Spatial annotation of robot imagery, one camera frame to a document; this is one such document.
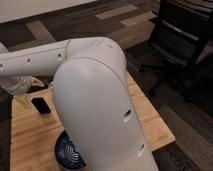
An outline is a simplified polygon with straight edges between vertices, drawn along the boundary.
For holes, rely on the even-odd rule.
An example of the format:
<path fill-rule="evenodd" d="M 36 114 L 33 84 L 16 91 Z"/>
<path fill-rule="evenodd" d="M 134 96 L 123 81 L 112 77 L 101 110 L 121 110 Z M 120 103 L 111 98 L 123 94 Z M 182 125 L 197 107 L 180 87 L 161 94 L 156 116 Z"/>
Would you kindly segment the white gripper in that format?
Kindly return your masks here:
<path fill-rule="evenodd" d="M 33 86 L 44 87 L 45 84 L 36 77 L 15 76 L 0 77 L 0 87 L 11 95 L 20 95 L 26 93 Z"/>

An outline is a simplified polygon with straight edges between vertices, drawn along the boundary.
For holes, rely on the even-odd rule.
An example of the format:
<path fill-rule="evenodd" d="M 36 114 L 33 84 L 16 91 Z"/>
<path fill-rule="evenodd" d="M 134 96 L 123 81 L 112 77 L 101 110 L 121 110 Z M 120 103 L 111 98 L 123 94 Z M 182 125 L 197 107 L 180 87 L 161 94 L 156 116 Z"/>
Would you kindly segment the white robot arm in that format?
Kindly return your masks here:
<path fill-rule="evenodd" d="M 158 171 L 128 90 L 126 56 L 107 37 L 9 51 L 0 43 L 0 87 L 26 92 L 51 76 L 62 125 L 90 171 Z"/>

